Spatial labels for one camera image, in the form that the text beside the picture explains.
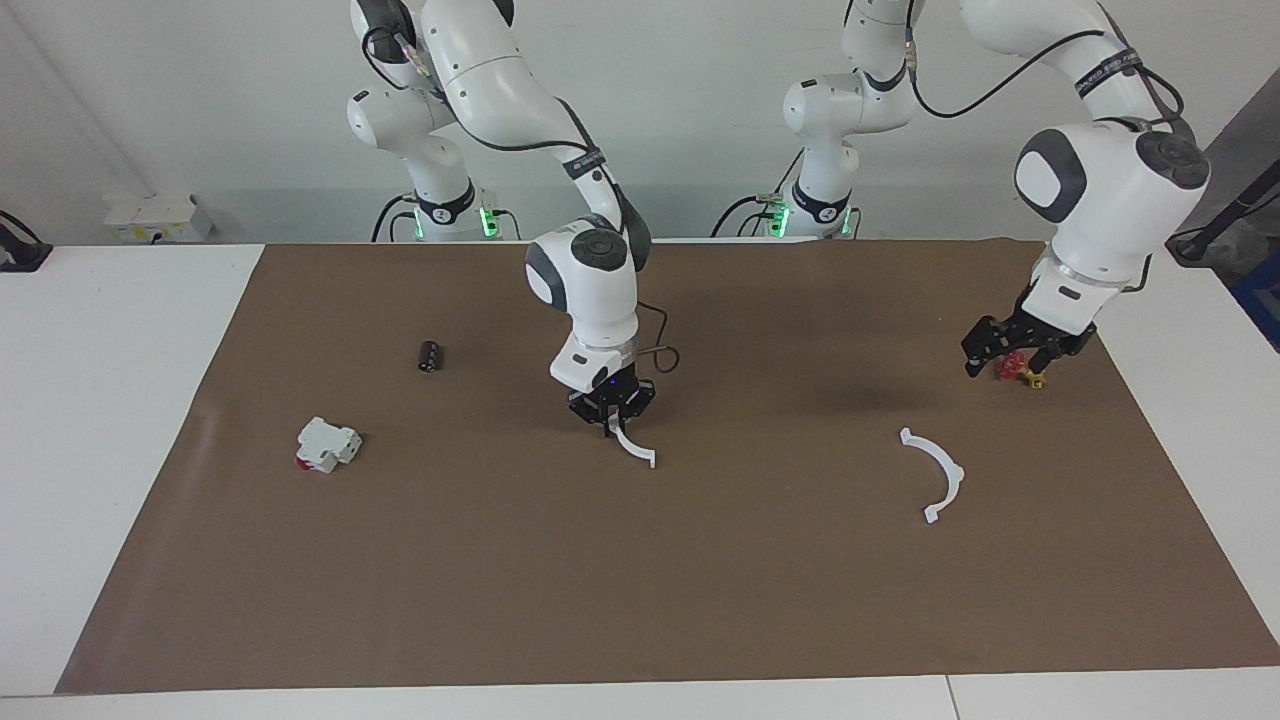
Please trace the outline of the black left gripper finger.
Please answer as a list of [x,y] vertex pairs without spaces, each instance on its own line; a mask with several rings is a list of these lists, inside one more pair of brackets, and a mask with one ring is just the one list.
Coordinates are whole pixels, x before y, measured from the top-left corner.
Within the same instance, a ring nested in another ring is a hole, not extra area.
[[998,322],[993,316],[983,316],[961,340],[965,354],[965,373],[977,378],[988,363],[1019,350],[1018,337],[1011,322]]
[[1044,387],[1046,372],[1050,364],[1061,357],[1076,356],[1093,337],[1093,334],[1079,334],[1047,341],[1027,361],[1027,365],[1021,370],[1021,379],[1029,387]]

